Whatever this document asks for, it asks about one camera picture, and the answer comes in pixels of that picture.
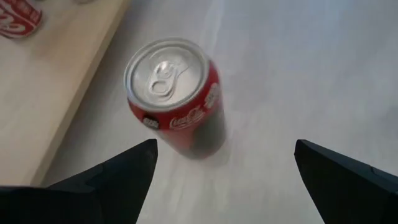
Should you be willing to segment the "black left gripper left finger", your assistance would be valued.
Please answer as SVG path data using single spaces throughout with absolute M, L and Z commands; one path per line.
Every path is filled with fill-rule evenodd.
M 136 224 L 157 158 L 148 139 L 48 187 L 0 185 L 0 224 Z

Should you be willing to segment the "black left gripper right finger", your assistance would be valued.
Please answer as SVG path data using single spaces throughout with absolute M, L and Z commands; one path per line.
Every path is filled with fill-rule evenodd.
M 324 224 L 398 224 L 398 176 L 304 139 L 294 157 Z

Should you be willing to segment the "red Coca-Cola can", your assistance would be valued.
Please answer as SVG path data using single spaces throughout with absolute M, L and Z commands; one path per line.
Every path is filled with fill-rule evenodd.
M 0 0 L 0 35 L 8 39 L 28 37 L 38 29 L 43 16 L 33 0 Z
M 181 155 L 204 159 L 226 139 L 221 79 L 197 44 L 178 37 L 139 49 L 124 72 L 134 116 Z

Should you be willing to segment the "light wooden board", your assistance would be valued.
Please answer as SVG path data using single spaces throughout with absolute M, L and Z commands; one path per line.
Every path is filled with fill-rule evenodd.
M 33 35 L 0 38 L 0 185 L 41 184 L 131 0 L 41 0 Z

